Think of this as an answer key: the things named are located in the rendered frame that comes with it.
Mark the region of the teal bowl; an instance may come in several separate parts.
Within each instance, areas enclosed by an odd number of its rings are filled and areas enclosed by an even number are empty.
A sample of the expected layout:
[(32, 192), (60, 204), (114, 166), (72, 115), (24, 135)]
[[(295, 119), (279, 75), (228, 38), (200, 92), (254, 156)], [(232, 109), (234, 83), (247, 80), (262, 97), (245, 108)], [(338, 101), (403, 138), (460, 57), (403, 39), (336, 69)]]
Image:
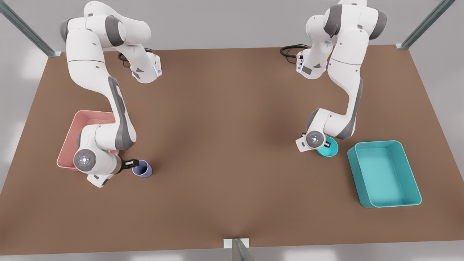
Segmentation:
[(318, 152), (319, 155), (323, 157), (333, 157), (338, 153), (338, 150), (339, 150), (338, 143), (335, 141), (335, 139), (332, 138), (331, 147), (327, 148), (325, 147), (325, 144), (324, 144), (323, 147), (320, 147), (316, 151)]

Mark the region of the lavender cup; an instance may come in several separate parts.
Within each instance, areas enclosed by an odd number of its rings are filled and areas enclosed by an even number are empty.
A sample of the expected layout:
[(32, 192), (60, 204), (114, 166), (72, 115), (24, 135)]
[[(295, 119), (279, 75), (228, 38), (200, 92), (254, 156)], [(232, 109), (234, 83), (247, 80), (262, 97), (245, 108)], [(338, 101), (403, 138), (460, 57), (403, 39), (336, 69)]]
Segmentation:
[(132, 172), (138, 177), (150, 177), (153, 173), (152, 167), (145, 160), (139, 160), (138, 166), (133, 167)]

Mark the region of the pink box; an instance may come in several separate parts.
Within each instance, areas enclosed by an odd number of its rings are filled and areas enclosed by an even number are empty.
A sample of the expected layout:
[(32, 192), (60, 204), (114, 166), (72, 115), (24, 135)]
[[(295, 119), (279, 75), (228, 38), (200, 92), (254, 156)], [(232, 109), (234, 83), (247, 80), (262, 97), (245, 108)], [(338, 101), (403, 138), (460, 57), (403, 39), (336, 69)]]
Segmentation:
[(74, 165), (74, 155), (79, 147), (78, 136), (82, 129), (87, 125), (110, 124), (114, 122), (115, 118), (111, 112), (88, 110), (78, 111), (74, 116), (68, 130), (68, 134), (60, 150), (60, 154), (57, 158), (58, 167), (79, 172)]

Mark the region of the teal box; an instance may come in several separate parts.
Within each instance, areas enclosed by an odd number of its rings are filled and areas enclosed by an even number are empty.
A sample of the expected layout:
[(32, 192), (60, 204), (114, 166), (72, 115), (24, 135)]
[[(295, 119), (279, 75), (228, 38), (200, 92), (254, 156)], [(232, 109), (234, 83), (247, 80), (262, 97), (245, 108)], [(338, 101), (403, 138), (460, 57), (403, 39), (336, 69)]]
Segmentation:
[(359, 142), (348, 150), (347, 156), (361, 206), (388, 208), (422, 203), (399, 141)]

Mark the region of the silver frame post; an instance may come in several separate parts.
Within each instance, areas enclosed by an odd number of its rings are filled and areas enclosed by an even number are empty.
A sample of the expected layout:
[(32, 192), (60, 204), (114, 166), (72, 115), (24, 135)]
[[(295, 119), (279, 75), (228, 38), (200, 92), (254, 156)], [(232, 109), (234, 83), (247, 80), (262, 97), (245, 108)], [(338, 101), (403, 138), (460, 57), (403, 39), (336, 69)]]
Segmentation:
[(424, 20), (406, 37), (402, 43), (395, 45), (396, 49), (407, 50), (409, 49), (429, 28), (435, 21), (444, 14), (444, 12), (456, 0), (441, 0), (436, 7), (424, 18)]
[(0, 13), (46, 56), (49, 58), (61, 56), (62, 52), (53, 50), (4, 0), (0, 0)]
[(232, 261), (256, 261), (249, 250), (248, 238), (223, 239), (223, 248), (232, 249)]

